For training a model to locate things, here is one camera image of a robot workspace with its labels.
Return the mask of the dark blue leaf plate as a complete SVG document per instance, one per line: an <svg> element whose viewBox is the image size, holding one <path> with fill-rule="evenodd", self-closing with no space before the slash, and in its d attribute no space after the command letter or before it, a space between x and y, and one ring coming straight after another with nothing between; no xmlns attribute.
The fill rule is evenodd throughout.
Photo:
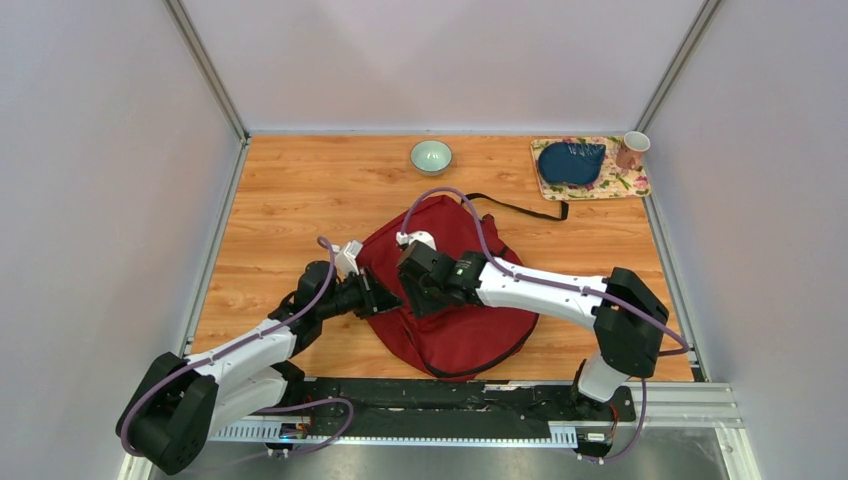
<svg viewBox="0 0 848 480"><path fill-rule="evenodd" d="M584 186L599 178L605 155L603 144L554 142L542 149L537 167L548 184Z"/></svg>

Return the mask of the dark red student backpack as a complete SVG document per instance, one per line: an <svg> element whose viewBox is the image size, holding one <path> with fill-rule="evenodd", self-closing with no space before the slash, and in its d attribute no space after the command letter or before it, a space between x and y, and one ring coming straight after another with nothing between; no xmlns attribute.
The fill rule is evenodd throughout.
<svg viewBox="0 0 848 480"><path fill-rule="evenodd" d="M469 305L416 318L397 269L401 249L396 234L406 213L372 233L357 255L359 266L405 303L367 322L392 354L414 368L447 381L471 380L518 352L533 333L539 314ZM439 251L458 259L466 251L481 251L473 223L471 213L454 198L439 195L414 209L408 230L429 232ZM477 223L493 256L523 265L501 238L492 215L484 215Z"/></svg>

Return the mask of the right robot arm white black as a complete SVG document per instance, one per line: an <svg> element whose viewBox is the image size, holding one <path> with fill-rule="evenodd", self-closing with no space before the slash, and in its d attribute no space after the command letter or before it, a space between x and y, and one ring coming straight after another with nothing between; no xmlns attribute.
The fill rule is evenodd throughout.
<svg viewBox="0 0 848 480"><path fill-rule="evenodd" d="M633 271L568 276L480 252L454 259L413 241L397 263L400 283L418 317L448 307L509 308L570 321L594 333L598 350L575 376L570 404L582 418L605 411L617 388L656 370L669 311Z"/></svg>

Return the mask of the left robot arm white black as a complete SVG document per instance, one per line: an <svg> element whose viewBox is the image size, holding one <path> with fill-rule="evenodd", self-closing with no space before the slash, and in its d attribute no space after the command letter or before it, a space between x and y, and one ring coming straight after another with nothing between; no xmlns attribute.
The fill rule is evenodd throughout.
<svg viewBox="0 0 848 480"><path fill-rule="evenodd" d="M122 447L162 472L186 469L207 439L265 408L291 415L304 405L290 359L322 333L325 320L352 313L365 319L402 307L403 299L367 268L339 277L314 261L266 319L219 347L154 359L116 424Z"/></svg>

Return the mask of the aluminium frame rail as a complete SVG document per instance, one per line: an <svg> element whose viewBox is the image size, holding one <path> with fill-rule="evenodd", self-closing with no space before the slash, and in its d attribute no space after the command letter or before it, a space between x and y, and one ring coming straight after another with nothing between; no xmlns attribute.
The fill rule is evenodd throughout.
<svg viewBox="0 0 848 480"><path fill-rule="evenodd" d="M635 382L603 405L568 382L306 378L273 372L232 394L180 380L131 417L130 445L161 472L185 471L210 441L253 442L269 456L312 446L545 448L604 464L650 428L739 429L728 387Z"/></svg>

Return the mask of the pale green ceramic bowl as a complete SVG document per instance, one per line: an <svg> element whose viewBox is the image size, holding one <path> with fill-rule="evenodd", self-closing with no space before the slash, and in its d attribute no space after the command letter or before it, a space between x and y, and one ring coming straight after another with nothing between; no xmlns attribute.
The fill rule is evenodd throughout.
<svg viewBox="0 0 848 480"><path fill-rule="evenodd" d="M410 151L410 163L413 168L426 176L443 174L452 164L453 152L439 140L423 140Z"/></svg>

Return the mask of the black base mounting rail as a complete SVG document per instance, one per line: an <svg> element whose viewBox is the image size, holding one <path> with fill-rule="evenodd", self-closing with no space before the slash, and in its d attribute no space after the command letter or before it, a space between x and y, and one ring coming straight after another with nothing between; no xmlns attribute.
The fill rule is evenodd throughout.
<svg viewBox="0 0 848 480"><path fill-rule="evenodd" d="M308 433L347 437L525 440L549 436L552 421L635 420L632 396L619 390L611 406L574 403L569 384L512 388L483 381L322 377L288 387L279 406L309 401Z"/></svg>

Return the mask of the pink floral mug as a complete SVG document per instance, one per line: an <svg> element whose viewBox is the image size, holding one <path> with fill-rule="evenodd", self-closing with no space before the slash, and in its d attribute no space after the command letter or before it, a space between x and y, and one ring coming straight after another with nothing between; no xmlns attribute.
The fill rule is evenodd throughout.
<svg viewBox="0 0 848 480"><path fill-rule="evenodd" d="M637 169L644 154L650 149L649 137L640 131L630 131L623 135L616 156L616 165L627 170Z"/></svg>

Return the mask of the floral rectangular tray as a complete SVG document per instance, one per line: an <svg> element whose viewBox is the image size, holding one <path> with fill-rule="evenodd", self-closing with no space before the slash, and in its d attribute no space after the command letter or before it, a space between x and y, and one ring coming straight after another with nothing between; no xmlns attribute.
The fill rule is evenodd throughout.
<svg viewBox="0 0 848 480"><path fill-rule="evenodd" d="M566 136L532 140L530 152L541 195L550 201L602 200L648 195L651 192L651 185L643 166L640 165L635 170L627 170L616 165L615 160L622 137L622 135ZM605 145L606 155L599 178L592 184L584 186L546 183L539 174L537 160L542 149L554 142Z"/></svg>

